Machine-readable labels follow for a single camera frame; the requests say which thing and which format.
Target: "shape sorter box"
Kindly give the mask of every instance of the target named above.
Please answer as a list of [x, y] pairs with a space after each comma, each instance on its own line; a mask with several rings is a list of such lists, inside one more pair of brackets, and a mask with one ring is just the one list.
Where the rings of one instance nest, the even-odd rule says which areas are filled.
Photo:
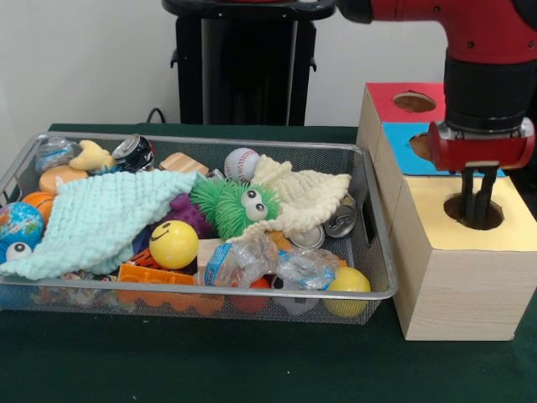
[[364, 94], [357, 144], [377, 175], [399, 321], [407, 340], [510, 340], [537, 285], [537, 223], [501, 171], [498, 227], [478, 231], [448, 217], [461, 178], [436, 171], [409, 143], [445, 108], [442, 84], [368, 84]]

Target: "wire mesh basket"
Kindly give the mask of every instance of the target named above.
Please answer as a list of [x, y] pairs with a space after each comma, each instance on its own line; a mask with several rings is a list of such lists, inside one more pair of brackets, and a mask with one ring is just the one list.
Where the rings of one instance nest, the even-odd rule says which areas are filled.
[[[30, 140], [0, 181], [2, 204], [21, 200], [39, 187], [34, 170], [38, 145], [51, 136], [91, 139], [115, 149], [127, 136], [48, 132]], [[357, 225], [345, 238], [326, 238], [324, 249], [364, 273], [371, 292], [270, 290], [194, 285], [166, 285], [94, 280], [39, 280], [0, 277], [0, 308], [169, 317], [213, 317], [289, 322], [366, 323], [380, 302], [398, 287], [384, 225], [373, 165], [367, 151], [346, 144], [304, 144], [221, 139], [148, 137], [155, 166], [181, 152], [212, 169], [221, 169], [237, 147], [249, 147], [274, 160], [290, 161], [293, 170], [317, 170], [352, 176], [349, 194], [356, 200]], [[326, 308], [330, 300], [334, 315]], [[348, 317], [346, 312], [360, 311]]]

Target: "black cable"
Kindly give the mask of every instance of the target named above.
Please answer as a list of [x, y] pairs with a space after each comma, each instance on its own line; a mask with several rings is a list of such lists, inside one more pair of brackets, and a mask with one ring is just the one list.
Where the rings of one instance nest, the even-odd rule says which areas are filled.
[[164, 117], [164, 114], [162, 113], [162, 111], [157, 108], [157, 107], [154, 107], [153, 109], [151, 109], [151, 112], [149, 113], [148, 115], [148, 118], [146, 119], [146, 123], [151, 123], [151, 119], [153, 119], [153, 115], [157, 113], [159, 116], [160, 116], [160, 122], [161, 123], [166, 123], [166, 118]]

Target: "blue paper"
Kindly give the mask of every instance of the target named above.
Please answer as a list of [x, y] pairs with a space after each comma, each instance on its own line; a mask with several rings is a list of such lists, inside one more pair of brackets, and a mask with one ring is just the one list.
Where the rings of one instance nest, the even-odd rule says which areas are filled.
[[[420, 158], [410, 147], [414, 136], [427, 133], [428, 123], [383, 123], [384, 132], [395, 154], [397, 164], [405, 175], [416, 176], [453, 176], [447, 170], [436, 170], [432, 162]], [[498, 170], [498, 178], [504, 178], [502, 170]]]

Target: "green tablecloth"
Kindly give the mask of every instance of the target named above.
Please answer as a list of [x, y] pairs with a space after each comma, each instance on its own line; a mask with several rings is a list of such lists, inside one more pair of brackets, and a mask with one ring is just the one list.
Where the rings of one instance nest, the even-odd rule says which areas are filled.
[[[54, 125], [53, 130], [353, 142], [355, 128]], [[536, 402], [537, 298], [511, 343], [363, 327], [5, 311], [2, 401]]]

